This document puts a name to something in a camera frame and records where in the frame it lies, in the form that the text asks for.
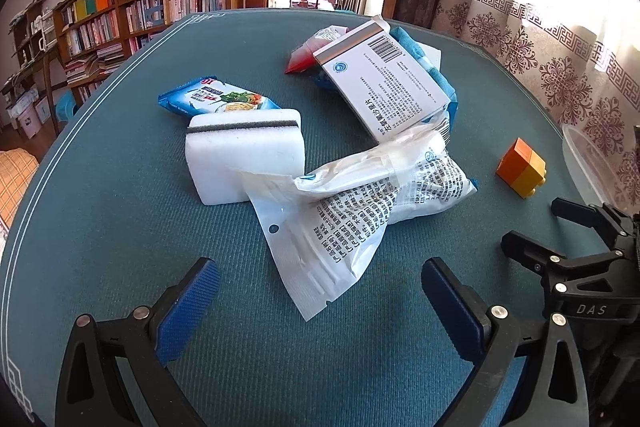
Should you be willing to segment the orange and yellow toy block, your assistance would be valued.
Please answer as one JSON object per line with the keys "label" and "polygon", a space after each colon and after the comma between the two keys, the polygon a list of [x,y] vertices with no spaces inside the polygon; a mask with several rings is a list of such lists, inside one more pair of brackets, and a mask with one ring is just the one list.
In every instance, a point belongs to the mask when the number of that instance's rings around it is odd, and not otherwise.
{"label": "orange and yellow toy block", "polygon": [[546,162],[521,138],[502,156],[497,176],[521,198],[529,198],[546,183]]}

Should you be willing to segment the white printed plastic bag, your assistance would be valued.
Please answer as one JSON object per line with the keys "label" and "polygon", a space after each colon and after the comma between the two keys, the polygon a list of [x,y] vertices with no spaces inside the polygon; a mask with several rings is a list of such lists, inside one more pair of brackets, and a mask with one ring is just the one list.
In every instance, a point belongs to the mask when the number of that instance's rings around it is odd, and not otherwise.
{"label": "white printed plastic bag", "polygon": [[477,191],[427,124],[305,176],[244,172],[242,181],[306,321],[361,279],[389,225],[437,215]]}

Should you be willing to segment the white medicine box with barcode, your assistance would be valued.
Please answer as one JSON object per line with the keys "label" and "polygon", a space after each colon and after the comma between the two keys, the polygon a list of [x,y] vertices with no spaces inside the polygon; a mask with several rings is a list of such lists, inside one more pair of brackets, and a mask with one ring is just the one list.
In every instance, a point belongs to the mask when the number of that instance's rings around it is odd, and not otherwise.
{"label": "white medicine box with barcode", "polygon": [[314,59],[376,142],[416,124],[449,138],[454,101],[434,78],[438,70],[414,58],[382,20],[352,28],[314,51]]}

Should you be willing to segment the teal Curel fabric pouch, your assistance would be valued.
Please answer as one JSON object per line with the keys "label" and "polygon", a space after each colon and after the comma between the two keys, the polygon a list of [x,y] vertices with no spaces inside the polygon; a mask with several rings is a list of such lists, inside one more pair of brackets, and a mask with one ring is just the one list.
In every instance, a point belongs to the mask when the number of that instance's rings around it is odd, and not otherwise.
{"label": "teal Curel fabric pouch", "polygon": [[450,140],[450,131],[456,119],[459,107],[457,92],[448,79],[442,75],[436,65],[432,63],[425,53],[426,46],[414,40],[404,28],[399,26],[393,27],[390,35],[404,48],[404,50],[412,56],[428,75],[437,83],[437,86],[445,92],[449,98],[446,112],[436,116],[426,118],[425,124],[434,124],[435,128],[442,135],[444,140]]}

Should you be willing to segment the white sponge with black stripe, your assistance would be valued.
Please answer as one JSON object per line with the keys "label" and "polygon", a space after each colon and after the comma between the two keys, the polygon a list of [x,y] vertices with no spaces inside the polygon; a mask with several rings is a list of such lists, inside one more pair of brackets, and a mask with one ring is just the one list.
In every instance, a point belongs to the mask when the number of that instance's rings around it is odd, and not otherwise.
{"label": "white sponge with black stripe", "polygon": [[203,205],[245,202],[243,172],[304,173],[302,118],[292,108],[198,115],[186,128],[184,153]]}

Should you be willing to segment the blue noodle snack packet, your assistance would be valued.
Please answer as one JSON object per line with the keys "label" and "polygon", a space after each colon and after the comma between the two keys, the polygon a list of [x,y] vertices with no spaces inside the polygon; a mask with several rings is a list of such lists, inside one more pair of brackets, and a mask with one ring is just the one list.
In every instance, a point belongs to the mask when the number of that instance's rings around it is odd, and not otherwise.
{"label": "blue noodle snack packet", "polygon": [[183,116],[229,113],[235,110],[279,109],[265,95],[212,77],[191,80],[157,98],[160,107]]}

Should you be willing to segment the red and white snack packet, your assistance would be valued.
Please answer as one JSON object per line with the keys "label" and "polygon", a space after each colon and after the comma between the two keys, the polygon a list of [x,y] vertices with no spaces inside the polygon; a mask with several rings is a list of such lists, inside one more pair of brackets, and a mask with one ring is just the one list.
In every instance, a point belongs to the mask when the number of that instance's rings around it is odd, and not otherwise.
{"label": "red and white snack packet", "polygon": [[348,28],[346,26],[336,25],[316,31],[291,53],[285,72],[287,74],[295,74],[296,72],[305,72],[305,70],[310,69],[317,64],[314,52],[343,37],[347,31]]}

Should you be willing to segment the clear plastic round bowl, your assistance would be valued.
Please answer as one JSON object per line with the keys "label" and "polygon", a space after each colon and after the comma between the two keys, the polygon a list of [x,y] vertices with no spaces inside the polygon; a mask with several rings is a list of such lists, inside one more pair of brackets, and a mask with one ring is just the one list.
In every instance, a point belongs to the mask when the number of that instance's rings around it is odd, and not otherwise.
{"label": "clear plastic round bowl", "polygon": [[610,164],[588,138],[577,127],[562,124],[562,152],[566,168],[578,193],[587,205],[610,204],[632,213],[632,206]]}

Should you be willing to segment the green table mat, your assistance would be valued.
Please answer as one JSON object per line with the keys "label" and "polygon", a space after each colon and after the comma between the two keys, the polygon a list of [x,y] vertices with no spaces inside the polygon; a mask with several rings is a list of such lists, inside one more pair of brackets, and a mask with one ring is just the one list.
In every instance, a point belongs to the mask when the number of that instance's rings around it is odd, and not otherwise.
{"label": "green table mat", "polygon": [[422,291],[423,263],[439,257],[488,305],[536,319],[538,277],[503,256],[503,234],[570,257],[603,251],[596,233],[552,215],[552,199],[578,194],[546,111],[479,49],[412,28],[440,51],[457,91],[448,152],[476,190],[437,215],[393,222],[361,279],[304,319],[273,253],[311,234],[317,197],[267,188],[249,202],[204,205],[184,158],[188,123],[157,99],[204,76],[268,96],[299,113],[314,171],[375,142],[339,93],[285,66],[316,30],[359,24],[321,12],[194,16],[131,57],[78,112],[44,156],[1,257],[1,375],[23,421],[53,424],[79,315],[126,317],[207,257],[219,293],[169,366],[206,424],[429,426],[471,366]]}

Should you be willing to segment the orange checked bed quilt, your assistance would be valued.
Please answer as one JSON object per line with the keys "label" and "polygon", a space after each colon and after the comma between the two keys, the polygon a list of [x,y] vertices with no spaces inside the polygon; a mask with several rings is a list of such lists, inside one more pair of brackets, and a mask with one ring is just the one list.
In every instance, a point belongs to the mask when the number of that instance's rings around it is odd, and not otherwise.
{"label": "orange checked bed quilt", "polygon": [[35,156],[22,148],[0,153],[0,213],[8,228],[38,166]]}

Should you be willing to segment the patterned white maroon curtain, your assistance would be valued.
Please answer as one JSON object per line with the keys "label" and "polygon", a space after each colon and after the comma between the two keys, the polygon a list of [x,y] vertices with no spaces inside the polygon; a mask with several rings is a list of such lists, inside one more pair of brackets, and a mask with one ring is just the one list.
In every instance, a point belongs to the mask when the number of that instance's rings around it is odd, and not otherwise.
{"label": "patterned white maroon curtain", "polygon": [[639,208],[639,0],[438,0],[432,27],[484,49],[588,136],[615,202]]}

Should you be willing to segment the white storage bin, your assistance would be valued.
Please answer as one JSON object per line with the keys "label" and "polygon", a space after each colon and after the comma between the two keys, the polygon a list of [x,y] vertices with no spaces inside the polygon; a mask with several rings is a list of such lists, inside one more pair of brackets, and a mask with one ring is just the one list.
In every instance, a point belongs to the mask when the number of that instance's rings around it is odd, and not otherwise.
{"label": "white storage bin", "polygon": [[24,131],[27,139],[32,139],[40,130],[41,122],[32,102],[18,102],[8,110]]}

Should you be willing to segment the blue plastic stool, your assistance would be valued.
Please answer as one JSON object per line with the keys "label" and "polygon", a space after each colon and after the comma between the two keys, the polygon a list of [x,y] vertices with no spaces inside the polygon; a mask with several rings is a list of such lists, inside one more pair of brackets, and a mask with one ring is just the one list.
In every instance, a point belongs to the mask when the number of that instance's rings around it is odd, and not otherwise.
{"label": "blue plastic stool", "polygon": [[73,92],[67,90],[55,104],[55,116],[58,122],[69,122],[78,111]]}

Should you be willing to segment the wooden bookshelf with books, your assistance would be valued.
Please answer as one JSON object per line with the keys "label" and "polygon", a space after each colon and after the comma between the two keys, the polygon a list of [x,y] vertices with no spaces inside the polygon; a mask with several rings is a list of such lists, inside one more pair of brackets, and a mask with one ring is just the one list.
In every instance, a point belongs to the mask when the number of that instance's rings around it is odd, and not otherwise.
{"label": "wooden bookshelf with books", "polygon": [[244,0],[64,0],[53,9],[58,56],[75,102],[88,100],[130,56],[193,14]]}

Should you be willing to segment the small dark wooden shelf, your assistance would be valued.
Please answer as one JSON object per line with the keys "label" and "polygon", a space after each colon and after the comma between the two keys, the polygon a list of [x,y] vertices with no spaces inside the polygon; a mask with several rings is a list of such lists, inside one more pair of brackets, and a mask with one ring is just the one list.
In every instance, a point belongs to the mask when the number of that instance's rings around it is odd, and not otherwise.
{"label": "small dark wooden shelf", "polygon": [[52,12],[43,9],[43,0],[34,0],[10,23],[9,35],[13,39],[14,53],[18,69],[4,83],[1,95],[6,102],[6,111],[11,119],[17,100],[22,94],[37,84],[36,75],[42,74],[43,90],[48,109],[53,120],[55,134],[60,133],[54,115],[53,84],[51,64],[60,57]]}

